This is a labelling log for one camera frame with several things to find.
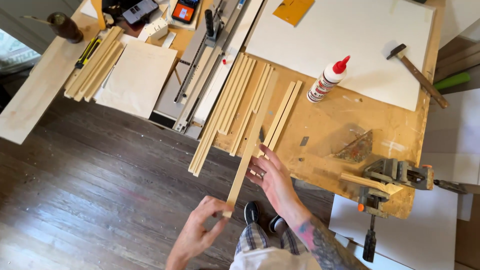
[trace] left hand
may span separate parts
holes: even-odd
[[[215,238],[223,231],[228,218],[220,219],[212,230],[207,231],[203,223],[209,216],[216,217],[217,212],[233,211],[233,207],[219,199],[205,196],[188,217],[167,259],[166,269],[183,269],[188,260],[201,254],[210,247]]]

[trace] right hand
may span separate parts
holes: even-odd
[[[262,187],[273,208],[290,226],[303,222],[312,215],[300,201],[293,189],[290,172],[278,156],[267,146],[260,144],[260,150],[269,158],[251,157],[245,176]]]

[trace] hammer head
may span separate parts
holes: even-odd
[[[405,44],[398,45],[395,49],[390,52],[390,55],[387,56],[387,60],[396,56],[399,52],[403,51],[407,46]]]

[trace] tattoo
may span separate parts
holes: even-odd
[[[309,221],[292,229],[310,250],[322,270],[368,270],[316,217],[312,216]]]

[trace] wooden hammer handle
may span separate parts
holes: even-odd
[[[412,73],[412,75],[420,82],[421,86],[427,90],[432,98],[438,102],[442,109],[448,107],[448,101],[438,92],[437,89],[432,85],[432,83],[408,60],[407,57],[400,58],[402,63],[407,67],[407,69]]]

